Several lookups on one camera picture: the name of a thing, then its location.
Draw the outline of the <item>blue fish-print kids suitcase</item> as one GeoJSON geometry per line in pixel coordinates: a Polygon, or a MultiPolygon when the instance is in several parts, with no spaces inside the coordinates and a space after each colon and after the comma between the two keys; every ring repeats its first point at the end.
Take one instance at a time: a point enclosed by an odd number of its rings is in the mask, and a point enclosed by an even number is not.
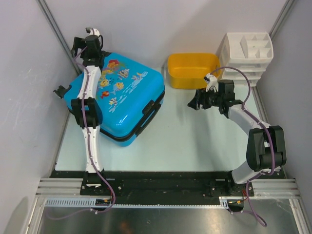
{"type": "Polygon", "coordinates": [[[118,53],[103,52],[95,100],[103,115],[100,133],[129,146],[159,111],[165,95],[160,72],[118,53]]]}

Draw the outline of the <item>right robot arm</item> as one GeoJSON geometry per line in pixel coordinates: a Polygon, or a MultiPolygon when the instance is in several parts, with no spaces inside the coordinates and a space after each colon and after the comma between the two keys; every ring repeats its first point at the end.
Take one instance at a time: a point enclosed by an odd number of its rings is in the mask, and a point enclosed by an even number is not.
{"type": "Polygon", "coordinates": [[[218,81],[214,76],[204,78],[205,88],[197,89],[188,107],[199,110],[217,107],[220,114],[236,123],[248,136],[246,160],[230,171],[221,188],[229,195],[241,194],[247,182],[260,176],[271,176],[286,164],[284,131],[252,114],[244,102],[236,99],[232,80],[218,81]]]}

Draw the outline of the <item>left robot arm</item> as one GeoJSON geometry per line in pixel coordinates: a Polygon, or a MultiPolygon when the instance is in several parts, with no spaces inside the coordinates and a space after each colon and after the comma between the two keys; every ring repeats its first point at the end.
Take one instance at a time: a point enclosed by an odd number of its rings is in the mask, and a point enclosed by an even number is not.
{"type": "Polygon", "coordinates": [[[103,167],[99,162],[98,136],[102,123],[102,113],[96,100],[98,80],[103,68],[102,35],[88,35],[76,38],[72,53],[83,60],[78,65],[83,69],[83,80],[78,96],[71,100],[71,107],[77,124],[81,127],[86,149],[86,169],[82,189],[91,189],[97,195],[104,194],[108,183],[103,180],[103,167]]]}

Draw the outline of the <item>yellow plastic basket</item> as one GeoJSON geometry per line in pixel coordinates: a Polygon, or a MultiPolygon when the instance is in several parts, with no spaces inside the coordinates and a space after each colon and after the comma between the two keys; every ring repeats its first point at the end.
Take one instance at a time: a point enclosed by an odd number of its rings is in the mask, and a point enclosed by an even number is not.
{"type": "Polygon", "coordinates": [[[219,58],[211,53],[175,53],[167,60],[170,85],[176,89],[206,87],[204,77],[219,67],[219,58]]]}

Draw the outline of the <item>white plastic drawer organizer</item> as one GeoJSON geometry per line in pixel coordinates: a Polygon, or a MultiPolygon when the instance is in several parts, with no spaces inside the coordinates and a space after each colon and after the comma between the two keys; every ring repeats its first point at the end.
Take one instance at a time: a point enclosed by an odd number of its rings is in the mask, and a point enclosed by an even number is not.
{"type": "Polygon", "coordinates": [[[273,59],[273,44],[267,32],[226,33],[220,47],[220,66],[226,66],[220,79],[231,79],[235,85],[247,85],[243,72],[255,87],[273,59]]]}

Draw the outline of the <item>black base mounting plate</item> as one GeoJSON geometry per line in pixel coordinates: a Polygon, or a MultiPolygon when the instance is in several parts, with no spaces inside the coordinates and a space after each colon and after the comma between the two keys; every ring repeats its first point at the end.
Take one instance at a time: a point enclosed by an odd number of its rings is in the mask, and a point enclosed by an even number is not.
{"type": "MultiPolygon", "coordinates": [[[[241,194],[230,195],[221,188],[229,172],[105,172],[106,179],[99,189],[80,189],[80,198],[103,198],[109,203],[135,204],[206,204],[217,197],[229,199],[260,197],[264,189],[272,192],[280,188],[282,177],[263,175],[242,189],[241,194]]],[[[50,178],[82,178],[85,172],[53,171],[50,178]]]]}

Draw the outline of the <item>aluminium frame rail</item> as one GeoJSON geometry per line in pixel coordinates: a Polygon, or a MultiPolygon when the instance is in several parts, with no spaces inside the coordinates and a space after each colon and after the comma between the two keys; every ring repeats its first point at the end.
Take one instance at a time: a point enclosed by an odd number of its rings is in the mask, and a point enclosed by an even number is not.
{"type": "Polygon", "coordinates": [[[37,197],[78,197],[82,178],[41,178],[37,197]]]}

